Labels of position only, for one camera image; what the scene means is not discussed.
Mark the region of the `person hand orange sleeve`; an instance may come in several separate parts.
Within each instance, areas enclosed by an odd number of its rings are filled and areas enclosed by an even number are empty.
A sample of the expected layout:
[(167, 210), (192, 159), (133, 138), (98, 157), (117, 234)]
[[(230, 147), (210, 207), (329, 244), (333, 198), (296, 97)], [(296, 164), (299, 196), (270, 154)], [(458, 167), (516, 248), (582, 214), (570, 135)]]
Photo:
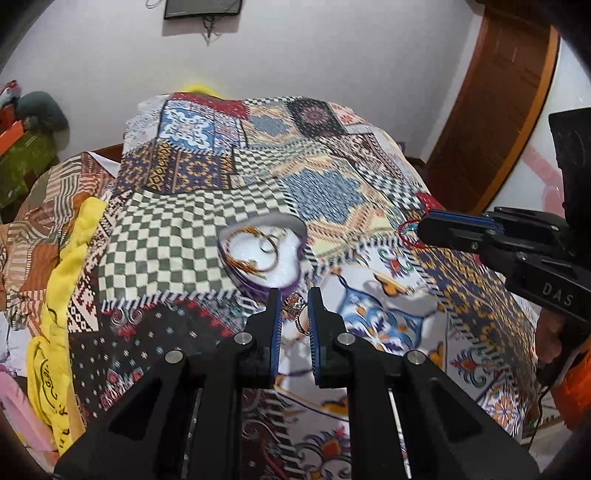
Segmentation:
[(540, 362), (561, 368), (551, 395), (565, 426), (574, 430), (590, 412), (590, 338), (577, 351), (564, 355), (560, 335), (566, 321), (565, 317), (543, 308), (536, 326), (535, 350)]

